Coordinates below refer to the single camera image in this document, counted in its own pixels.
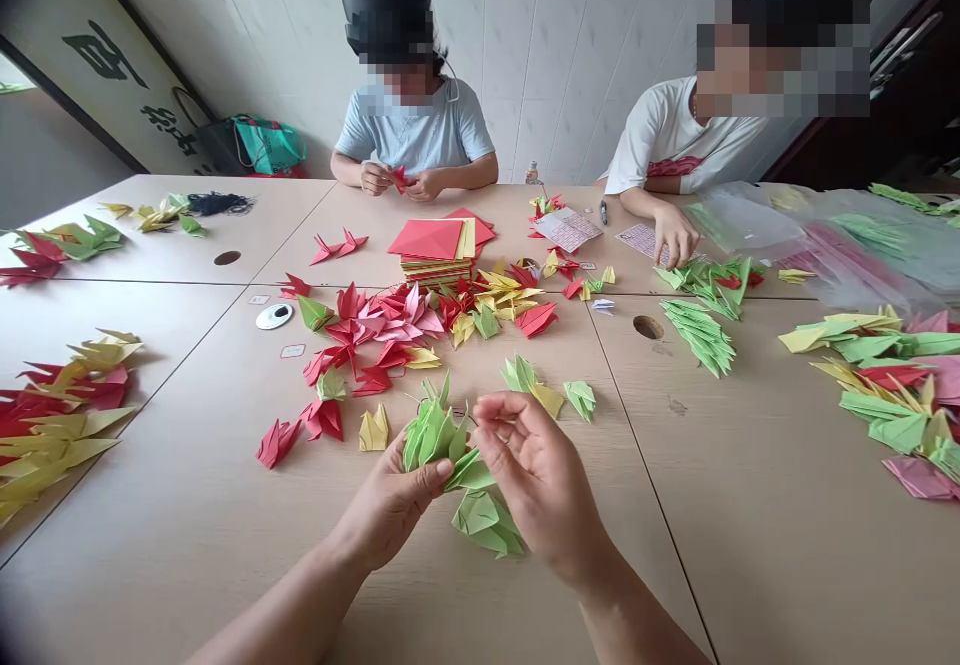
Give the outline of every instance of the white tiled wall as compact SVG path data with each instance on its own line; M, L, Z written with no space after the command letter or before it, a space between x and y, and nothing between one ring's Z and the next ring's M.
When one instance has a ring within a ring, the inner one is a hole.
M328 174L365 74L340 0L132 1L215 109L289 122L312 145L311 172ZM877 0L874 21L895 1ZM434 10L451 65L480 95L501 182L522 180L530 160L545 182L593 181L643 90L696 65L696 0L434 0Z

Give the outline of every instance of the person's right hand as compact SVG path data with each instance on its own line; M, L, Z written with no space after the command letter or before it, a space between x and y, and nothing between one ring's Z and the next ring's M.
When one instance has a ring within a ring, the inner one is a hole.
M384 191L392 187L397 182L396 176L389 165L367 160L360 171L360 187L367 195L380 197Z
M660 266L660 257L663 248L670 248L670 258L667 260L667 270L683 267L700 244L700 232L694 227L683 211L676 205L668 202L660 204L656 212L657 245L653 261Z
M473 417L471 439L527 546L574 590L589 589L615 548L573 443L531 395L483 395Z

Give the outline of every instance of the hole in table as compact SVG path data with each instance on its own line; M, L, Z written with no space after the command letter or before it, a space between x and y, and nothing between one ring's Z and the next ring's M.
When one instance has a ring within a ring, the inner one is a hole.
M229 265L230 263L235 263L240 259L240 253L236 250L228 250L225 253L220 253L213 259L214 265Z
M649 315L637 315L633 319L633 329L647 338L647 340L660 340L663 338L663 327Z

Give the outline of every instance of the person's left hand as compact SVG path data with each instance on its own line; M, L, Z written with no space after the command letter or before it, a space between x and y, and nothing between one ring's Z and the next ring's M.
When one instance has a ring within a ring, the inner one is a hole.
M423 170L416 175L409 176L407 180L413 183L407 187L407 195L410 196L411 200L417 202L436 200L437 195L447 188L453 187L453 178L447 168Z
M404 473L405 441L406 431L390 443L329 537L365 572L393 560L453 472L453 463L445 459Z

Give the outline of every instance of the handbag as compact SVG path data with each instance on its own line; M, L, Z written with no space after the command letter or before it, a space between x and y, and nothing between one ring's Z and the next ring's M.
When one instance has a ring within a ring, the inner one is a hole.
M306 160L307 146L289 125L276 120L255 120L248 115L237 115L231 120L247 150L249 165L258 173L288 172Z

